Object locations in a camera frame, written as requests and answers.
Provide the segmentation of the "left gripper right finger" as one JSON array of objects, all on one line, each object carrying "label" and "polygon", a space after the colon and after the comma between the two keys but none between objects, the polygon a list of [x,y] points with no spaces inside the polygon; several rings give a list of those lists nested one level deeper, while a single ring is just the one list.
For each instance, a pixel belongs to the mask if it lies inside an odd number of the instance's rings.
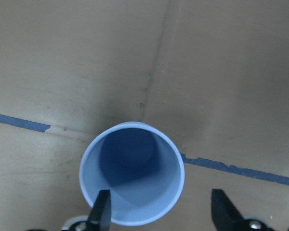
[{"label": "left gripper right finger", "polygon": [[238,231],[244,221],[241,213],[221,189],[211,191],[211,218],[217,231]]}]

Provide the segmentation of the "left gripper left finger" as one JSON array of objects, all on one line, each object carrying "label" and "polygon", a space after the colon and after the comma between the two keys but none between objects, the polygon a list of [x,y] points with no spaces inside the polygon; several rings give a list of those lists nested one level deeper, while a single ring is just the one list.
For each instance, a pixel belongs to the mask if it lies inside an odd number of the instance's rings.
[{"label": "left gripper left finger", "polygon": [[87,219],[88,231],[108,231],[111,224],[111,192],[100,190]]}]

